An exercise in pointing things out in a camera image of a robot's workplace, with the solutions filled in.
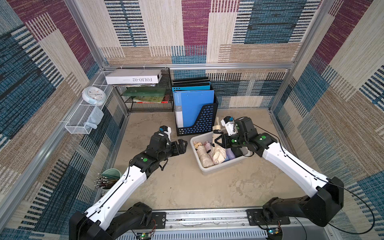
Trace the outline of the lilac umbrella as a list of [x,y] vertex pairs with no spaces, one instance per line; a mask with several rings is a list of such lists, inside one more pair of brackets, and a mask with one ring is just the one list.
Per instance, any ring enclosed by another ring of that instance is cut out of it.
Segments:
[[231,148],[226,149],[226,161],[233,160],[236,158],[236,155],[233,153]]

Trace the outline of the cream umbrella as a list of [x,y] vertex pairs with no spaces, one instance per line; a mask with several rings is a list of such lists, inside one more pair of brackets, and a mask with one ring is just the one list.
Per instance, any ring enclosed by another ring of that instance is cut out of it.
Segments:
[[224,134],[224,132],[222,131],[219,118],[216,117],[215,124],[213,126],[212,151],[211,151],[211,157],[212,157],[212,161],[214,162],[214,165],[219,165],[223,163],[226,160],[226,156],[227,156],[226,149],[215,144],[215,138],[219,137],[221,134]]

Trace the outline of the pale pink umbrella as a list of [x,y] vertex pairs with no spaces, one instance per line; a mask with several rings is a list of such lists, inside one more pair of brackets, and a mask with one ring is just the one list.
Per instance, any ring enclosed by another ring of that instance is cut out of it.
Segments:
[[212,145],[211,145],[211,143],[210,143],[210,142],[205,142],[205,143],[204,143],[204,147],[205,147],[206,152],[207,152],[208,154],[210,154],[211,151],[212,151]]

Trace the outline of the beige umbrella wooden handle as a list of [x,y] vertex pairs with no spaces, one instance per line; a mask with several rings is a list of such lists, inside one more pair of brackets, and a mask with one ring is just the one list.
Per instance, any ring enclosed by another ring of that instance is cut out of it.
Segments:
[[193,141],[193,144],[203,168],[212,167],[214,162],[212,161],[211,156],[207,153],[205,146],[201,142],[196,141]]

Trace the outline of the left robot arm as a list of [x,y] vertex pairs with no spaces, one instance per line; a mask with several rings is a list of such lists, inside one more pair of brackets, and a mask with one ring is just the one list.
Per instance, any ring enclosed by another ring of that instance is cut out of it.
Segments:
[[109,191],[85,212],[75,212],[69,221],[71,240],[116,240],[130,230],[156,226],[152,208],[144,203],[134,204],[128,211],[117,215],[131,194],[157,169],[165,167],[171,157],[185,154],[188,143],[171,141],[171,128],[161,126],[147,148],[133,157],[124,174]]

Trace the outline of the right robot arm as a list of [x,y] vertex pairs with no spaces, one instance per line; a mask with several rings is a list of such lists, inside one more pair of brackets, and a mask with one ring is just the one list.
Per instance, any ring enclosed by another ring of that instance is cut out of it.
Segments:
[[281,145],[277,136],[268,131],[259,133],[249,117],[234,119],[227,116],[221,123],[226,130],[213,128],[215,146],[246,148],[278,167],[305,193],[299,198],[271,198],[262,207],[264,223],[272,224],[283,218],[296,217],[325,227],[343,208],[344,183],[340,179],[330,179],[303,163]]

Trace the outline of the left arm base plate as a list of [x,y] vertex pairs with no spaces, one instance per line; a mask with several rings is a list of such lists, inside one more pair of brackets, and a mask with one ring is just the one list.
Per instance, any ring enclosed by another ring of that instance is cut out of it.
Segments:
[[166,226],[166,212],[152,212],[145,215],[138,223],[134,224],[133,230],[164,229]]

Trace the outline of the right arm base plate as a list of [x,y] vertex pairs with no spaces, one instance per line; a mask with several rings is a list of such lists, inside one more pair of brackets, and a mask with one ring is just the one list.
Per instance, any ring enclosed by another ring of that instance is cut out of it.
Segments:
[[263,209],[247,209],[246,214],[248,217],[249,225],[289,225],[291,223],[289,217],[269,217],[264,214]]

